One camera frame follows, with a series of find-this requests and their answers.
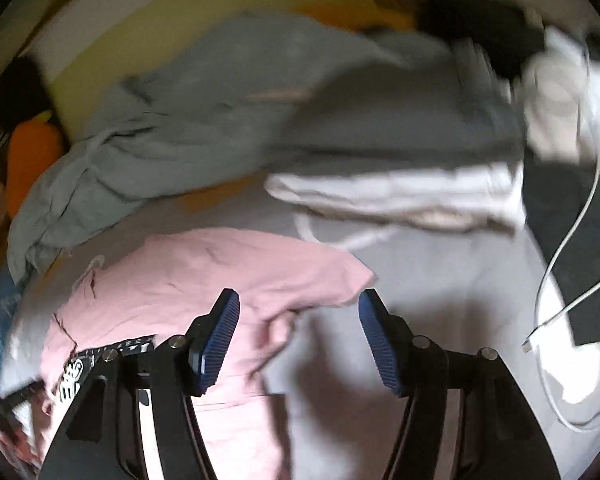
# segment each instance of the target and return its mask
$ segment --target gray bed sheet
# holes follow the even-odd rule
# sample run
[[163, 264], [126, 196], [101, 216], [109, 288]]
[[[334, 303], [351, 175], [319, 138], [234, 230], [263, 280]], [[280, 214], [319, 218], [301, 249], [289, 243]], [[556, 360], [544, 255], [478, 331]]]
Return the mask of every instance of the gray bed sheet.
[[[0, 390], [36, 376], [49, 317], [96, 256], [104, 257], [106, 267], [140, 247], [149, 234], [191, 228], [227, 226], [297, 237], [291, 206], [267, 195], [261, 183], [205, 212], [189, 211], [184, 198], [150, 202], [66, 254], [44, 279], [36, 278], [8, 338]], [[361, 222], [316, 219], [314, 233], [328, 242], [363, 227]], [[375, 271], [384, 303], [414, 332], [455, 351], [496, 348], [535, 411], [562, 477], [580, 476], [600, 450], [600, 430], [576, 434], [560, 425], [544, 398], [531, 354], [520, 349], [533, 328], [534, 298], [544, 269], [529, 232], [445, 234], [405, 226], [355, 256]], [[280, 417], [281, 433], [291, 478], [381, 478], [403, 401], [382, 386], [357, 309], [310, 310], [295, 329], [288, 346], [265, 368], [270, 393], [283, 394], [278, 397], [285, 408], [281, 414], [286, 413]], [[552, 385], [559, 398], [559, 385]], [[600, 384], [584, 402], [562, 408], [571, 418], [588, 418], [600, 408]], [[450, 453], [443, 449], [441, 463], [448, 463]]]

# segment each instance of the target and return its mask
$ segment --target bolt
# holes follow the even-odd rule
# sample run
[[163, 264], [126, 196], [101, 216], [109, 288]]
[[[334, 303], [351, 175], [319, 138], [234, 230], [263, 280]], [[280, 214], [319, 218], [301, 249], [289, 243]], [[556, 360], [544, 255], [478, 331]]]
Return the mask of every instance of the bolt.
[[102, 359], [104, 359], [105, 362], [111, 362], [114, 359], [117, 359], [118, 356], [118, 351], [115, 349], [112, 350], [104, 350], [102, 352]]
[[485, 346], [485, 348], [480, 350], [480, 355], [487, 361], [495, 361], [498, 358], [498, 353], [493, 348], [488, 346]]
[[187, 338], [183, 335], [174, 335], [169, 339], [169, 346], [171, 348], [181, 348], [187, 342]]
[[423, 335], [416, 335], [411, 342], [413, 343], [413, 346], [415, 348], [420, 348], [423, 350], [425, 348], [429, 348], [429, 346], [431, 345], [431, 341], [429, 340], [429, 338]]

